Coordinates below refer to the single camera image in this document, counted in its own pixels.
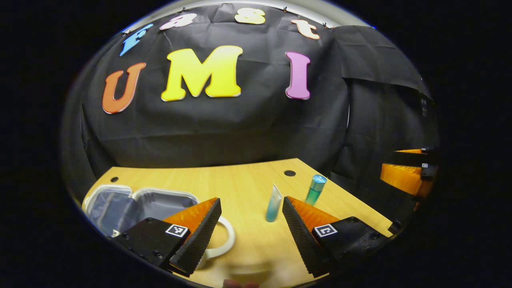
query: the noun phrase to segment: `letter m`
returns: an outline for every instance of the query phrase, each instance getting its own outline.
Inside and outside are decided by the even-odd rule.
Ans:
[[[205,93],[210,97],[236,97],[241,93],[237,85],[237,59],[242,54],[238,46],[219,46],[201,63],[192,49],[181,49],[169,53],[169,78],[162,93],[162,100],[175,101],[185,97],[181,88],[181,78],[185,80],[192,96],[201,94],[206,81],[211,76]]]

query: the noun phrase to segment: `pink letter i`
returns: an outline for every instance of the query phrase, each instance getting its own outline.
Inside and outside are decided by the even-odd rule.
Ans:
[[[307,66],[311,62],[307,56],[296,52],[286,52],[290,59],[290,86],[286,88],[286,96],[292,99],[309,99],[307,88]]]

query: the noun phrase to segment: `table surface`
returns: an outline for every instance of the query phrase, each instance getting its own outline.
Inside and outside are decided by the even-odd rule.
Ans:
[[[286,176],[286,170],[295,171],[296,175]],[[189,278],[176,275],[212,287],[222,287],[226,278],[242,283],[255,281],[261,288],[290,287],[321,277],[308,274],[281,211],[282,201],[275,222],[268,223],[265,213],[273,184],[283,197],[304,201],[315,174],[319,173],[297,158],[201,168],[112,167],[88,195],[99,185],[116,184],[129,186],[132,191],[151,187],[189,192],[200,202],[219,197],[222,216],[236,233],[233,248],[207,261]],[[111,183],[113,177],[119,179]],[[315,207],[339,219],[355,216],[383,235],[392,236],[388,231],[391,221],[331,180],[327,180]],[[226,229],[217,224],[208,248],[219,247],[226,239]]]

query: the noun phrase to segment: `blue bottle cap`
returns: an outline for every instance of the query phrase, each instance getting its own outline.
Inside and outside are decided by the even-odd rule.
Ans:
[[[324,188],[325,183],[327,182],[327,179],[322,175],[314,175],[313,180],[311,181],[311,186],[309,188],[321,192]]]

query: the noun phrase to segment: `finger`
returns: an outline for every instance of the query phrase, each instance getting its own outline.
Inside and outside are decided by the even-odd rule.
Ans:
[[[224,279],[224,283],[222,284],[222,288],[242,288],[242,286],[231,279]]]
[[[243,288],[258,288],[260,285],[256,282],[245,283]]]

